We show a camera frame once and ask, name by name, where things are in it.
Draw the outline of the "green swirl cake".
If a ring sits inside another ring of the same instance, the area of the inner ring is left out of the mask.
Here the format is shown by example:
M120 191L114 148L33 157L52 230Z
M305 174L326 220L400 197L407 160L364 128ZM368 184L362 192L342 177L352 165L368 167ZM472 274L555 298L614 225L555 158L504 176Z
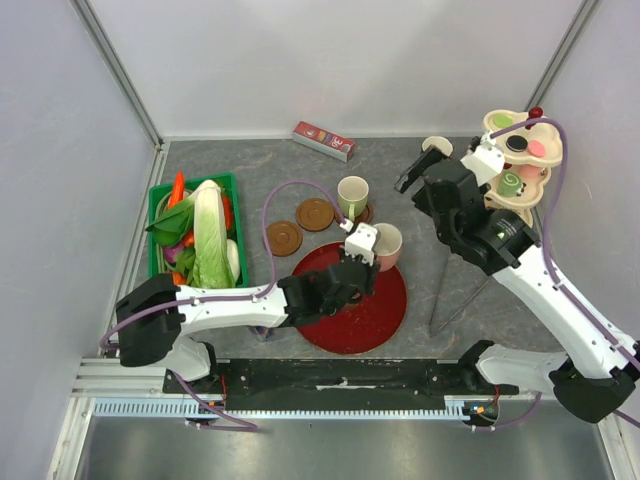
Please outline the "green swirl cake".
M498 194L505 198L519 197L524 191L524 183L520 175L513 171L505 171L498 182Z

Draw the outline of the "pink swirl cake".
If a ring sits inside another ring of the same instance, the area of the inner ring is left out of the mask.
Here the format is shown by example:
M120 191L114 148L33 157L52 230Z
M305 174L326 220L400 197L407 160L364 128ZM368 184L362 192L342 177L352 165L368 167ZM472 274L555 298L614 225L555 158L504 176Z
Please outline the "pink swirl cake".
M543 168L535 165L524 164L519 167L518 175L524 180L534 180L543 174Z

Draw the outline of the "dark red round tray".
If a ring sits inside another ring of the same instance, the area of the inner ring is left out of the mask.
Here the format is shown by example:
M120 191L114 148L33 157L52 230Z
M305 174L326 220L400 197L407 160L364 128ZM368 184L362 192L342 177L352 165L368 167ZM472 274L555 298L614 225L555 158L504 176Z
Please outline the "dark red round tray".
M386 343L400 327L408 304L404 278L394 267L377 275L374 292L334 316L298 329L314 346L335 354L352 355Z

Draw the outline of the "metal tongs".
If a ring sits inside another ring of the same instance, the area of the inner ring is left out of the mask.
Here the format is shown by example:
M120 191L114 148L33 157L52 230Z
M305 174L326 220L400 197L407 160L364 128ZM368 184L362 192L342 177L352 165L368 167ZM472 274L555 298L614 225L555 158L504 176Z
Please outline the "metal tongs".
M447 258L434 305L428 320L430 338L437 336L457 319L467 306L481 293L490 278L479 268L465 262L460 256Z

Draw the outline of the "pink macaron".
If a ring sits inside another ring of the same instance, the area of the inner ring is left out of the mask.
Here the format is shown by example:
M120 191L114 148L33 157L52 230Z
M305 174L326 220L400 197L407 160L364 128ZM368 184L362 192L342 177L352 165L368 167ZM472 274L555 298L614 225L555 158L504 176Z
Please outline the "pink macaron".
M537 140L530 140L527 145L527 150L537 158L543 158L546 155L545 145Z

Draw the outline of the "black mug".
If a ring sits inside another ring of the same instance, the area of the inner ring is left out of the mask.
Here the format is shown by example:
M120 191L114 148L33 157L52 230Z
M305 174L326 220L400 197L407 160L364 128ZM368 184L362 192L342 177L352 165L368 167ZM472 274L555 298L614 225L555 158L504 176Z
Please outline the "black mug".
M425 152L431 147L435 147L440 152L442 152L445 156L450 156L454 150L452 143L447 138L442 136L427 137L422 142L421 150Z

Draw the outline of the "pink mug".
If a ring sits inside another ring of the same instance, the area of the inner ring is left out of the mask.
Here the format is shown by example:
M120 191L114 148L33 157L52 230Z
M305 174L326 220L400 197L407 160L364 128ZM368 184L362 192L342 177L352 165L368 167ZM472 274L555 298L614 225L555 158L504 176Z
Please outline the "pink mug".
M402 233L396 226L389 223L377 223L374 227L378 231L374 253L380 265L380 271L386 272L395 266L400 256L403 244Z

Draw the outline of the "green mug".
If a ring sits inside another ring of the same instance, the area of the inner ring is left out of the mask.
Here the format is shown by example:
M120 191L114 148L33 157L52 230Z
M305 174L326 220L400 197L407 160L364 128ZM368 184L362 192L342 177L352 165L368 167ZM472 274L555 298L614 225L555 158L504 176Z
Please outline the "green mug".
M367 205L369 196L368 182L359 176L345 177L338 183L337 193L340 212L354 222Z

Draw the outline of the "black sandwich cookie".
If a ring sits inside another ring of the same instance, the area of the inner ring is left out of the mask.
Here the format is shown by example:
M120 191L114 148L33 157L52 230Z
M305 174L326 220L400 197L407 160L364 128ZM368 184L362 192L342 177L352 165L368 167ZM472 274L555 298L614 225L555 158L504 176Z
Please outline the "black sandwich cookie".
M528 147L528 140L520 135L510 135L505 141L506 147L515 153L524 152Z

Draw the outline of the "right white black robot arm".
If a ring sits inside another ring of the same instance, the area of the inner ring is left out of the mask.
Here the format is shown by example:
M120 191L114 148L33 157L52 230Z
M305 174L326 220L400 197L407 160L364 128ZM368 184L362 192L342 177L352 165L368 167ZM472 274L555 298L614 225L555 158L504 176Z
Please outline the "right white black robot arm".
M431 146L394 188L403 193L417 179L423 185L411 200L433 219L438 240L517 296L563 348L548 354L479 341L461 358L460 386L473 394L492 384L552 395L592 424L619 409L639 380L638 342L573 289L517 214L485 207L487 186L461 161Z

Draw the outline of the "green macaron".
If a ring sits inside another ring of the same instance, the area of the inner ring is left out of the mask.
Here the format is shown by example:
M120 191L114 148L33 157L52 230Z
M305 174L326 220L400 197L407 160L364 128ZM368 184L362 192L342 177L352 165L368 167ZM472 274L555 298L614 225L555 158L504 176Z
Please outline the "green macaron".
M513 125L512 117L504 113L497 113L492 115L491 121L497 129L504 129Z

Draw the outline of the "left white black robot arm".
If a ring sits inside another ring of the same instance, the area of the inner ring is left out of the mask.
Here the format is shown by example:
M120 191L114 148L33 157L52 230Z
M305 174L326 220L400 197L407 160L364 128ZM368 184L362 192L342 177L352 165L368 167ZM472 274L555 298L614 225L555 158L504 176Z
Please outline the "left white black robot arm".
M321 270L283 278L273 286L200 289L159 274L116 304L116 349L128 368L161 366L196 391L217 387L220 369L212 346L197 333L230 327L297 328L334 316L373 292L380 265L339 249Z

